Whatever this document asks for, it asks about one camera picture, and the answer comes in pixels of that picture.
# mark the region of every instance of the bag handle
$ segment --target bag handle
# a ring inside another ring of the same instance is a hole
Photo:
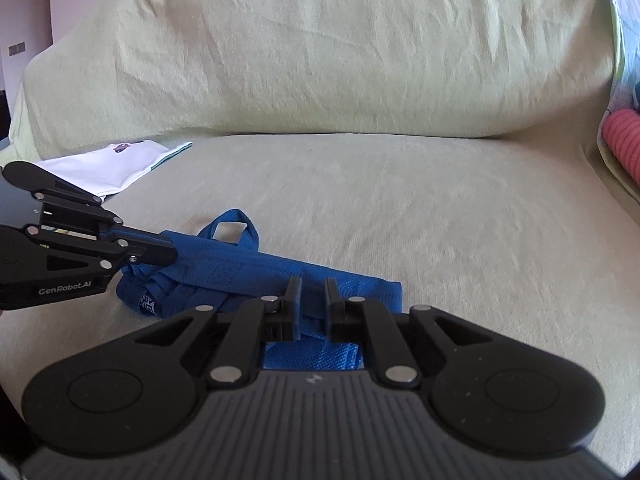
[[[236,245],[238,247],[242,247],[243,249],[249,249],[252,251],[258,250],[258,244],[260,241],[258,238],[258,231],[255,229],[254,224],[251,222],[251,220],[249,220],[249,217],[239,209],[230,209],[229,211],[225,211],[224,213],[222,213],[222,215],[220,215],[213,222],[203,228],[202,231],[198,233],[198,237],[213,240],[213,235],[216,233],[216,228],[222,222],[238,222],[246,224],[246,228],[244,229],[244,231],[242,231],[240,240],[237,244],[232,245]]]

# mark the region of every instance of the wall switch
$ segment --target wall switch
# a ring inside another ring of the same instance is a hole
[[[16,54],[20,54],[24,52],[24,42],[16,43],[9,47],[9,56],[15,56]]]

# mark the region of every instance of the blue bag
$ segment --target blue bag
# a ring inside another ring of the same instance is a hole
[[[220,222],[242,222],[246,229],[237,244],[213,239]],[[148,316],[170,317],[201,304],[232,312],[250,298],[282,296],[291,276],[302,278],[301,339],[271,344],[265,368],[348,370],[362,360],[355,344],[330,343],[324,337],[324,280],[335,278],[342,297],[365,296],[402,311],[402,287],[387,282],[258,252],[258,233],[239,209],[231,209],[206,226],[198,236],[165,231],[178,251],[167,267],[127,265],[116,288],[130,308]]]

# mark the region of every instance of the red ribbed fabric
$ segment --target red ribbed fabric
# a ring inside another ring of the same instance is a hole
[[[640,185],[640,114],[631,109],[612,113],[602,125],[602,137],[626,172]]]

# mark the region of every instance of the beige fabric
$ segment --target beige fabric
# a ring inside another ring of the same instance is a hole
[[[608,84],[596,2],[108,0],[25,70],[0,164],[199,126],[510,132]]]
[[[607,396],[593,449],[624,471],[640,459],[640,228],[584,155],[607,95],[505,139],[199,138],[106,207],[192,234],[240,207],[263,251],[399,280],[405,308],[431,303],[580,363]],[[13,402],[47,364],[149,322],[113,286],[0,317]]]

